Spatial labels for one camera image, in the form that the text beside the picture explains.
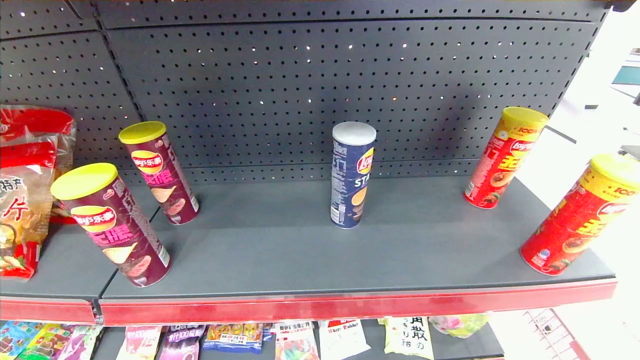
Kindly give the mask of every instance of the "lay's chip can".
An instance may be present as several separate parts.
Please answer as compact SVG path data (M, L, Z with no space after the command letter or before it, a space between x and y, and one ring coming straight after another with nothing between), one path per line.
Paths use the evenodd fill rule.
M331 220L343 229L360 223L371 176L376 130L362 122L347 121L333 127Z

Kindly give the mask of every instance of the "red chip can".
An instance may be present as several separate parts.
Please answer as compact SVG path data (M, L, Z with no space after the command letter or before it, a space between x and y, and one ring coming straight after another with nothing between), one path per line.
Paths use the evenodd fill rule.
M548 120L545 114L529 108L503 109L465 190L465 199L471 205L492 209L498 204Z
M600 154L520 248L535 270L560 275L640 192L640 162Z
M118 138L131 153L169 222L181 225L192 221L200 206L186 182L166 126L160 121L139 122L122 130Z

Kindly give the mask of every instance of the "snack bag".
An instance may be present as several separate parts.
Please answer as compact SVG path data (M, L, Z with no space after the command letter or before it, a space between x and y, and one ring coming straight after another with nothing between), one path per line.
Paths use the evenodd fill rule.
M116 360L154 360L161 326L127 326Z
M0 154L0 275L26 281L49 231L56 146L25 143L2 147Z
M172 325L164 338L160 360L198 360L204 325Z
M58 360L90 360L101 332L101 325L76 326Z
M369 350L360 320L320 321L323 360L343 360Z
M1 146L48 141L57 144L54 179L73 168L76 122L64 111L39 106L0 105ZM54 200L51 221L74 224L60 202Z
M73 325L45 324L31 340L27 349L18 356L18 359L57 360L67 345L73 330Z
M7 322L0 329L0 360L14 360L42 329L38 322Z
M395 352L434 359L426 317L386 318L382 323L385 325L385 354Z
M222 352L252 352L262 351L261 323L222 323L210 325L207 338L202 345L204 350Z
M311 321L275 325L275 360L320 360Z
M443 334L466 339L482 329L489 321L489 314L430 316L429 322Z

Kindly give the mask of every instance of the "red snack bag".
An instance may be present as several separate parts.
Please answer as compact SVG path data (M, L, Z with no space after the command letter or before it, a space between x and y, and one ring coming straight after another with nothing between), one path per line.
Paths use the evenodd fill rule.
M26 105L0 106L0 142L2 146L46 142L56 137L54 179L73 168L76 122L57 109ZM75 224L60 202L54 199L51 221Z
M56 146L24 143L0 148L0 275L29 279L49 230Z

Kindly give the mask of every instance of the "lower shelf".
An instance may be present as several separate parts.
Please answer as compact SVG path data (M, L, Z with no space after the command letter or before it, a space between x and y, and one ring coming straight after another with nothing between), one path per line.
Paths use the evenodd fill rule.
M350 360L384 360L407 359L404 355L385 354L385 328L378 325L376 320L362 320L367 343L371 349ZM501 359L504 354L502 347L495 337L491 327L487 324L469 339L453 338L442 334L429 325L433 354L436 360L463 360L463 359ZM124 341L123 327L107 328L93 360L114 360ZM319 338L316 330L316 343L319 349ZM265 341L262 353L255 354L229 354L217 351L200 351L200 360L273 360L275 354L275 340Z

